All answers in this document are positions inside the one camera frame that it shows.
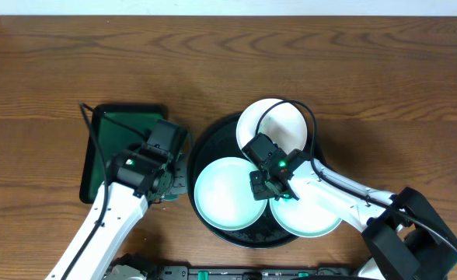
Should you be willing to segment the green scrubbing sponge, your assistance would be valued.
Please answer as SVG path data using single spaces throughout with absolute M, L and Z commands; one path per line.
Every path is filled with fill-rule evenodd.
M 162 196 L 162 201 L 175 201 L 179 198 L 178 194 L 165 194 Z

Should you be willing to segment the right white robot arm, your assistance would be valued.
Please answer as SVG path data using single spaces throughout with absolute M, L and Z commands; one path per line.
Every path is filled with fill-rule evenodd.
M 445 279 L 457 264 L 457 238 L 419 191 L 380 191 L 343 177 L 299 149 L 285 152 L 259 133 L 242 147 L 257 167 L 255 199 L 315 204 L 357 229 L 370 259 L 358 278 Z

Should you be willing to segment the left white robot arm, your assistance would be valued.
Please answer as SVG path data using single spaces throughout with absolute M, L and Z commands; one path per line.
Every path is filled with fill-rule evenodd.
M 159 119 L 145 142 L 108 161 L 92 209 L 48 279 L 103 278 L 150 204 L 186 191 L 187 138 L 185 128 Z

